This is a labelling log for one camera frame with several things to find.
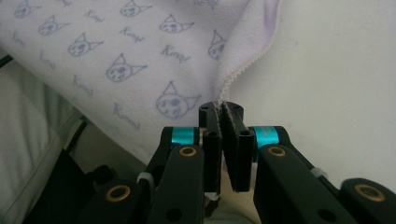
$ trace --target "zipper teeth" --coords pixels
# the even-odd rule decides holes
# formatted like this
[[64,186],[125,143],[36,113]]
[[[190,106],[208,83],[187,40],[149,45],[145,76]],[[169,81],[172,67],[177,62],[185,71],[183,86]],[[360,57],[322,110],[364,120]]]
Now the zipper teeth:
[[220,90],[219,90],[219,94],[218,94],[218,100],[216,103],[216,108],[219,109],[219,107],[222,105],[222,103],[224,102],[224,97],[227,93],[227,91],[230,89],[231,85],[251,66],[253,65],[255,62],[257,62],[260,58],[262,58],[267,52],[268,50],[272,47],[272,45],[274,44],[274,40],[275,40],[275,36],[276,36],[276,32],[277,32],[277,26],[278,26],[278,21],[279,21],[279,9],[281,8],[282,5],[282,0],[279,1],[279,5],[277,6],[276,9],[276,25],[274,28],[274,34],[271,37],[270,42],[268,43],[267,47],[262,50],[259,54],[256,54],[255,56],[253,56],[250,60],[247,61],[247,63],[244,63],[243,65],[241,65],[239,68],[236,69],[235,72],[231,73],[229,76],[227,76],[224,81],[221,84]]

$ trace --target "brass screw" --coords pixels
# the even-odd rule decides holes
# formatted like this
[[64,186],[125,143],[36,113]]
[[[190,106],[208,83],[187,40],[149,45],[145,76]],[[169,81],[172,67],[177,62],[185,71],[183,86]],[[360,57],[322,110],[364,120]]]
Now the brass screw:
[[270,148],[268,148],[268,152],[270,154],[272,154],[273,156],[278,156],[278,157],[286,156],[285,149],[283,149],[281,147],[270,147]]
[[192,157],[195,156],[195,154],[197,154],[197,150],[193,147],[183,147],[178,154],[180,154],[180,156],[183,157]]
[[[121,189],[123,190],[123,193],[120,196],[113,196],[113,192]],[[126,186],[126,185],[117,185],[113,188],[111,188],[110,190],[107,191],[106,194],[106,199],[110,202],[110,203],[119,203],[121,201],[123,201],[124,199],[126,199],[129,195],[131,194],[131,189]]]
[[384,193],[370,185],[357,184],[355,185],[355,190],[359,195],[373,202],[381,203],[385,201]]

